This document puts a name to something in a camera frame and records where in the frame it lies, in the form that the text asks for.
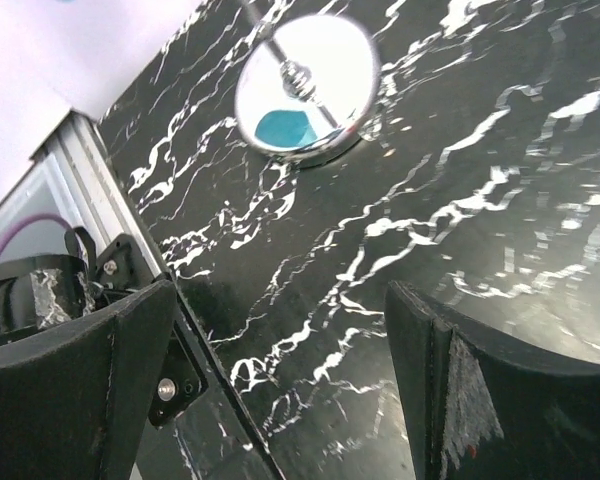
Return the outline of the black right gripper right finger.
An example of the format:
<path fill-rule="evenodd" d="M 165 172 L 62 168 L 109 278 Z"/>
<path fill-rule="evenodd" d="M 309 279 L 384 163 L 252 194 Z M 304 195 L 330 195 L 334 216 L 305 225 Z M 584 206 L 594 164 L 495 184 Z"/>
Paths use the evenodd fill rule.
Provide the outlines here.
<path fill-rule="evenodd" d="M 600 364 L 468 317 L 404 282 L 384 318 L 420 479 L 600 479 Z"/>

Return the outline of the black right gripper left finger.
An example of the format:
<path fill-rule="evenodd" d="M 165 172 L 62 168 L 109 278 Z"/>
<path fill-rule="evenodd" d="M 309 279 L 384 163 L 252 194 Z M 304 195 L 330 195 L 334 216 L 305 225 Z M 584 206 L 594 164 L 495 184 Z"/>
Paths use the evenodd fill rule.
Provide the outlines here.
<path fill-rule="evenodd" d="M 1 346 L 0 479 L 129 478 L 175 314 L 159 281 Z"/>

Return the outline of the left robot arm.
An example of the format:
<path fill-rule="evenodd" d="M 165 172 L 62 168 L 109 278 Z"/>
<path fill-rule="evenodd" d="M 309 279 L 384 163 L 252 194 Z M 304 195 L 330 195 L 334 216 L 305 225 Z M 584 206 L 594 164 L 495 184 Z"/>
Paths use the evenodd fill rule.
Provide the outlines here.
<path fill-rule="evenodd" d="M 67 254 L 0 263 L 0 346 L 96 310 L 96 247 L 86 229 L 65 234 Z"/>

